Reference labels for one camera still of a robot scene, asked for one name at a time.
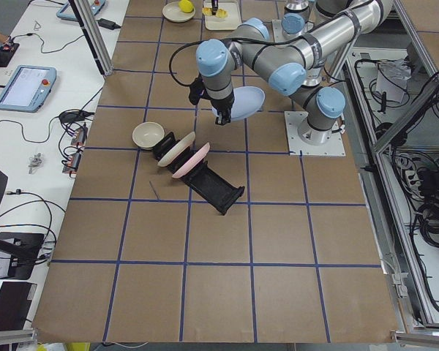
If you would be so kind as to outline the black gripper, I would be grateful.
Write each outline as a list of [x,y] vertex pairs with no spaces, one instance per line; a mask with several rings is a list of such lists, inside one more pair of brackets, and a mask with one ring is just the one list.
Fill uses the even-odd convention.
[[[216,15],[219,9],[219,1],[211,0],[211,13]],[[231,111],[234,103],[233,88],[227,87],[219,91],[206,89],[211,105],[217,112],[215,124],[226,125],[230,123]]]

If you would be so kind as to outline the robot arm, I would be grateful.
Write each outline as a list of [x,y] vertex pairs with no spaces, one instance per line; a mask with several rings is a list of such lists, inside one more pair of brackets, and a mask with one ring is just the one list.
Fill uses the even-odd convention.
[[229,123],[235,101],[231,73],[242,65],[297,102],[308,71],[320,67],[327,56],[358,35],[376,29],[392,5],[392,1],[352,1],[334,17],[289,43],[270,42],[263,22],[251,18],[226,38],[209,39],[199,45],[195,53],[198,77],[190,85],[190,102],[197,105],[200,99],[207,99],[219,114],[216,124]]
[[274,17],[266,20],[262,15],[248,15],[245,3],[240,10],[238,1],[219,1],[219,10],[225,10],[228,15],[225,18],[205,15],[205,28],[209,31],[232,31],[246,20],[258,18],[265,24],[271,24],[275,39],[290,39],[312,29],[314,23],[309,18],[314,3],[314,1],[285,1],[280,16],[276,16],[275,10],[272,13]]

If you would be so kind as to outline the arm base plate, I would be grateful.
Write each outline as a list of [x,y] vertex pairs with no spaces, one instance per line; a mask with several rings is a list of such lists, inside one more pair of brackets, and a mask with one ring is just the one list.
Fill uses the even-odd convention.
[[345,147],[339,125],[318,131],[308,124],[308,112],[285,111],[288,151],[291,156],[344,157]]

